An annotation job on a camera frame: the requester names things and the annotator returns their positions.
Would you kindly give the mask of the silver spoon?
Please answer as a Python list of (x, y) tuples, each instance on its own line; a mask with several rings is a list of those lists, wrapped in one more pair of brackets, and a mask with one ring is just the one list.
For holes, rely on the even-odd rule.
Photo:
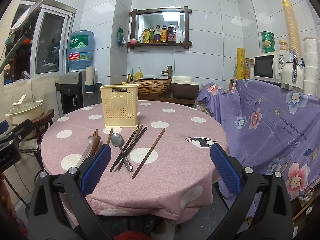
[(82, 162), (84, 161), (84, 159), (87, 158), (87, 156), (88, 156), (88, 154), (90, 153), (91, 148), (92, 148), (92, 146), (93, 146), (93, 144), (94, 144), (94, 142), (95, 142), (95, 139), (96, 139), (96, 137), (94, 137), (94, 136), (88, 137), (88, 146), (87, 146), (87, 148), (85, 149), (84, 153), (82, 154), (81, 158), (79, 159), (76, 167), (80, 167), (80, 165), (82, 164)]

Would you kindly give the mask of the yellow oil bottle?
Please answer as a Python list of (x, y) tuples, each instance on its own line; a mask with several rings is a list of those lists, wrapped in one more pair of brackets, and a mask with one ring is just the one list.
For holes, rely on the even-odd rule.
[(161, 42), (163, 42), (163, 43), (167, 42), (167, 28), (166, 28), (166, 25), (163, 25), (163, 28), (161, 29)]

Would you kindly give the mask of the blue water bottle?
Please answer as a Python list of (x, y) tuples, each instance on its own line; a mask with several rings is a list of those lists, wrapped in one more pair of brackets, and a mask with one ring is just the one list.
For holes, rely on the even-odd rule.
[(67, 66), (70, 70), (81, 70), (92, 65), (94, 33), (79, 30), (71, 34), (67, 52)]

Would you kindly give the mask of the brown chopstick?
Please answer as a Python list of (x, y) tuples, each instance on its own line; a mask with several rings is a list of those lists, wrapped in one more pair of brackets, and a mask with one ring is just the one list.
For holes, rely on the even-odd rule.
[[(129, 155), (129, 152), (132, 150), (132, 146), (133, 143), (135, 142), (135, 140), (137, 139), (137, 137), (139, 136), (140, 132), (142, 131), (143, 125), (140, 125), (139, 128), (137, 129), (135, 135), (133, 136), (133, 139), (131, 140), (130, 144), (127, 146), (126, 150), (125, 150), (125, 157), (127, 157)], [(120, 164), (117, 167), (117, 170), (120, 171), (122, 166), (124, 164), (124, 159), (121, 160)]]
[(156, 147), (156, 145), (158, 144), (158, 142), (160, 141), (161, 137), (163, 136), (165, 132), (165, 129), (163, 128), (162, 131), (160, 132), (159, 136), (157, 137), (157, 139), (155, 140), (155, 142), (153, 143), (153, 145), (151, 146), (151, 148), (148, 150), (147, 154), (145, 155), (144, 159), (142, 160), (142, 162), (139, 164), (138, 168), (136, 169), (136, 171), (134, 172), (134, 174), (132, 175), (131, 179), (135, 179), (135, 177), (137, 176), (137, 174), (140, 172), (141, 168), (143, 167), (143, 165), (146, 163), (147, 159), (149, 158), (149, 156), (151, 155), (152, 151), (154, 150), (154, 148)]

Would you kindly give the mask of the water dispenser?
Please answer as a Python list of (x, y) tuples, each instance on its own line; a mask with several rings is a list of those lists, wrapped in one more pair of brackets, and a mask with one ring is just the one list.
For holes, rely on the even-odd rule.
[(85, 71), (56, 76), (56, 91), (60, 93), (63, 114), (99, 103), (99, 92), (86, 93), (85, 82)]

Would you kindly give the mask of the dark chopstick gold band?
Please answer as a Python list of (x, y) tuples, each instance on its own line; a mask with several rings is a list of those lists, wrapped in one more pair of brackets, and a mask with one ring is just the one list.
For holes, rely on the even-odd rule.
[(113, 133), (112, 136), (111, 136), (111, 142), (112, 142), (112, 145), (114, 147), (117, 147), (120, 149), (120, 154), (118, 155), (116, 161), (114, 162), (114, 164), (111, 166), (110, 168), (110, 172), (112, 172), (114, 170), (114, 168), (116, 167), (117, 163), (119, 161), (123, 161), (124, 162), (124, 165), (126, 167), (126, 169), (129, 171), (129, 172), (133, 172), (133, 166), (132, 164), (130, 163), (130, 161), (127, 159), (126, 156), (122, 156), (123, 153), (126, 152), (126, 150), (129, 149), (129, 146), (131, 145), (131, 142), (132, 140), (134, 139), (137, 131), (138, 131), (139, 127), (136, 127), (135, 130), (133, 131), (133, 133), (130, 135), (129, 139), (127, 140), (127, 142), (124, 141), (124, 138), (119, 134), (119, 133)]

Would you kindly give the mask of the pink polka dot tablecloth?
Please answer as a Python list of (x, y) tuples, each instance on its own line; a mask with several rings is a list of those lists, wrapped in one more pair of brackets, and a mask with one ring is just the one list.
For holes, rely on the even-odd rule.
[[(134, 171), (114, 164), (120, 149), (112, 147), (111, 161), (87, 201), (97, 215), (151, 214), (174, 224), (186, 222), (213, 202), (212, 184), (220, 176), (210, 147), (218, 143), (228, 150), (227, 135), (211, 116), (173, 103), (139, 102), (138, 122), (145, 133), (128, 155)], [(42, 139), (46, 171), (62, 174), (76, 165), (94, 131), (105, 142), (110, 132), (129, 139), (133, 128), (106, 127), (100, 104), (73, 111)]]

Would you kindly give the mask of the wooden framed mirror shelf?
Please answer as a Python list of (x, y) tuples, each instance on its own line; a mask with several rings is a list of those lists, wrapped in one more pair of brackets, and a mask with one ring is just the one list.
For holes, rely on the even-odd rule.
[[(189, 16), (192, 10), (188, 7), (172, 7), (157, 9), (133, 9), (131, 17), (130, 35), (127, 47), (173, 46), (189, 49), (193, 46), (189, 38)], [(172, 23), (176, 28), (176, 43), (161, 42), (163, 25), (168, 28)]]

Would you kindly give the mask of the brown wooden spoon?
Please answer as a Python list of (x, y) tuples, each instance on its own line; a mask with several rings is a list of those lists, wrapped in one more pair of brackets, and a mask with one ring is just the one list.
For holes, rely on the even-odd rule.
[(93, 146), (92, 146), (92, 149), (91, 149), (91, 151), (90, 151), (90, 153), (89, 153), (89, 157), (92, 157), (92, 156), (95, 155), (99, 144), (100, 144), (100, 136), (97, 136), (96, 139), (95, 139), (95, 141), (94, 141), (94, 144), (93, 144)]

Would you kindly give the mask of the black chopstick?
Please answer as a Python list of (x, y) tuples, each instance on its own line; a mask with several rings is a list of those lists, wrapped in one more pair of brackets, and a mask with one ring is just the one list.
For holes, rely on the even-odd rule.
[(143, 136), (143, 134), (146, 132), (148, 128), (144, 127), (142, 128), (142, 125), (135, 131), (133, 135), (129, 138), (129, 144), (126, 144), (124, 147), (124, 154), (119, 154), (118, 158), (116, 159), (115, 163), (113, 164), (113, 168), (115, 168), (116, 164), (119, 163), (117, 170), (119, 171), (122, 168), (122, 165), (124, 164), (124, 157), (127, 157), (129, 153), (133, 150), (136, 143), (139, 141), (139, 139)]

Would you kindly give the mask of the steel spoon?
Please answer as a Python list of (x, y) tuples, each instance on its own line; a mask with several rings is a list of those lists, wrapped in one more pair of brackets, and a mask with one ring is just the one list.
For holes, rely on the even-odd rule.
[(123, 137), (119, 134), (119, 133), (113, 133), (112, 137), (111, 137), (111, 142), (112, 145), (114, 147), (117, 147), (120, 149), (121, 155), (120, 157), (118, 157), (116, 159), (116, 161), (114, 162), (114, 164), (112, 165), (110, 171), (113, 171), (113, 169), (115, 168), (115, 166), (117, 165), (117, 163), (119, 163), (121, 160), (124, 162), (124, 165), (126, 167), (126, 169), (129, 172), (133, 172), (133, 166), (132, 164), (129, 162), (128, 158), (126, 157), (126, 155), (124, 154), (124, 150), (123, 150), (123, 145), (124, 145), (124, 139)]

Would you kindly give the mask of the rice cooker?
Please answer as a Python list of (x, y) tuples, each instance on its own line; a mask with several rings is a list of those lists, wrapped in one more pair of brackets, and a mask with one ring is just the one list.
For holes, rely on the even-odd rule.
[(199, 84), (192, 76), (175, 75), (171, 79), (171, 91), (178, 99), (196, 99), (199, 94)]

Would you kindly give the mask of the purple floral cloth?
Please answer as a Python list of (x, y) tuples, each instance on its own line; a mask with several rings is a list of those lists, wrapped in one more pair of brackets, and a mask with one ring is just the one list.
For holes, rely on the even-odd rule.
[(223, 127), (228, 150), (257, 173), (280, 172), (290, 199), (309, 198), (319, 184), (319, 100), (259, 80), (236, 80), (231, 90), (214, 83), (200, 91)]

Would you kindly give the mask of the reddish chopstick single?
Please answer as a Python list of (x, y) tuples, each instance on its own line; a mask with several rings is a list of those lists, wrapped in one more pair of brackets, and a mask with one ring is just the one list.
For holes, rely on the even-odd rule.
[(113, 134), (113, 129), (111, 128), (110, 131), (109, 131), (109, 134), (108, 134), (107, 141), (106, 141), (106, 144), (107, 144), (107, 145), (110, 144), (112, 134)]

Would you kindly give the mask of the beige plastic utensil holder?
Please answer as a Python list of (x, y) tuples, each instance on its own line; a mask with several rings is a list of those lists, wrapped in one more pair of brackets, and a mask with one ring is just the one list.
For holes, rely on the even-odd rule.
[(139, 85), (105, 85), (100, 87), (105, 127), (138, 126)]

